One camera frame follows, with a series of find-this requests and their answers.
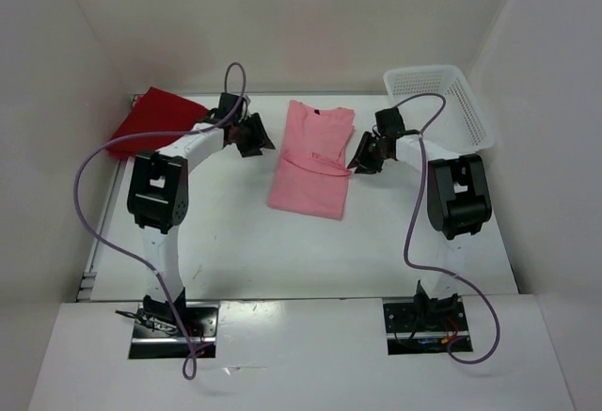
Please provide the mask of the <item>light pink t-shirt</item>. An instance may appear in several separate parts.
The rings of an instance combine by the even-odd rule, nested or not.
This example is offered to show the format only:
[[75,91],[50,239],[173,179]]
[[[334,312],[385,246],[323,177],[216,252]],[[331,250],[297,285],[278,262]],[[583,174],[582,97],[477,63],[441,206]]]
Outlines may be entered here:
[[342,219],[351,171],[345,150],[355,111],[289,103],[277,169],[267,205],[276,210]]

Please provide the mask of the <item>dark red t-shirt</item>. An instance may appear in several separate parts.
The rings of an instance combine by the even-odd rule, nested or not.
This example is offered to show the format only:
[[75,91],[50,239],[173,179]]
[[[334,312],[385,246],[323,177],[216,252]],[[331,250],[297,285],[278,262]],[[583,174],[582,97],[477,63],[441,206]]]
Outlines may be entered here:
[[[111,139],[148,132],[188,132],[208,113],[209,109],[202,104],[151,87],[135,101]],[[177,139],[176,135],[141,137],[120,141],[105,150],[122,160],[135,157],[142,150],[159,150]]]

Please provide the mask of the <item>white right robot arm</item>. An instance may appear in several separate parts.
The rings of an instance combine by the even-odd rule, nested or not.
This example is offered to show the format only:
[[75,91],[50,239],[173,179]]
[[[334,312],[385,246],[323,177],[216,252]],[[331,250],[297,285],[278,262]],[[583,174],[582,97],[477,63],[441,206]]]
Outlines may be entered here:
[[[366,132],[348,167],[356,174],[376,174],[386,160],[400,160],[420,173],[419,194],[403,247],[404,263],[420,272],[412,309],[390,314],[388,332],[432,330],[447,322],[457,310],[457,286],[480,290],[462,277],[460,270],[466,248],[491,219],[493,209],[483,160],[476,154],[446,150],[424,139],[418,130],[379,134]],[[419,263],[409,256],[410,243],[419,211],[426,209],[428,221],[439,236],[433,261]]]

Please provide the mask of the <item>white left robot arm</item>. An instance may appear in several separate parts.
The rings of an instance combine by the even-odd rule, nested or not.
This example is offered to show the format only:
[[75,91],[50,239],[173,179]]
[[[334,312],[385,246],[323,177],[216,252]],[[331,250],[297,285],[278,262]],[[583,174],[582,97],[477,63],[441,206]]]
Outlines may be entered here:
[[189,174],[210,156],[234,145],[242,157],[275,146],[257,113],[223,127],[202,119],[189,134],[135,157],[127,210],[139,227],[143,259],[155,276],[143,298],[143,315],[176,326],[185,321],[185,286],[179,264],[179,228],[189,210]]

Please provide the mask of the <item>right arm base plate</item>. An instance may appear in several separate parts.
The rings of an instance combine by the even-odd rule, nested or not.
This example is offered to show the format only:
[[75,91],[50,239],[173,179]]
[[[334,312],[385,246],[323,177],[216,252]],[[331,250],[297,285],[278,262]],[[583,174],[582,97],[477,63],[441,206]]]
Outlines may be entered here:
[[385,300],[383,313],[390,356],[445,354],[451,342],[454,353],[473,351],[465,309],[456,294]]

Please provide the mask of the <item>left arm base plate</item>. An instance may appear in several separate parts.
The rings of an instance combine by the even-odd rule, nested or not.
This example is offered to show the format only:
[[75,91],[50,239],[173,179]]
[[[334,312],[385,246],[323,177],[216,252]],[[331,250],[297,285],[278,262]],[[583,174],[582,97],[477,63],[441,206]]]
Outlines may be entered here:
[[[185,359],[189,355],[185,337],[175,323],[148,316],[142,306],[136,313],[119,311],[119,315],[134,321],[129,359]],[[184,326],[197,358],[215,358],[218,316],[218,303],[187,304]]]

